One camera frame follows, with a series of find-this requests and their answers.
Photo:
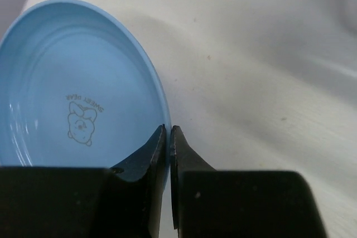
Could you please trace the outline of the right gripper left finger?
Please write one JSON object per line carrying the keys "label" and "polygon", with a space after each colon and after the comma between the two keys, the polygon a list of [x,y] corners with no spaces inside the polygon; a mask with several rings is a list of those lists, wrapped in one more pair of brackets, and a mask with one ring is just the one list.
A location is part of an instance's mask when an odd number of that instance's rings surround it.
{"label": "right gripper left finger", "polygon": [[1,168],[2,237],[157,237],[166,130],[111,168]]}

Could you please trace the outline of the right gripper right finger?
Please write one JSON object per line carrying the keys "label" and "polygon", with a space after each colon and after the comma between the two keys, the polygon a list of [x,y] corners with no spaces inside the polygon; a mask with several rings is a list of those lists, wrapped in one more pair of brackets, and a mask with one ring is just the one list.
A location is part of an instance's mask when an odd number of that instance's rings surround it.
{"label": "right gripper right finger", "polygon": [[219,171],[171,131],[171,203],[179,237],[325,237],[306,180],[293,171]]}

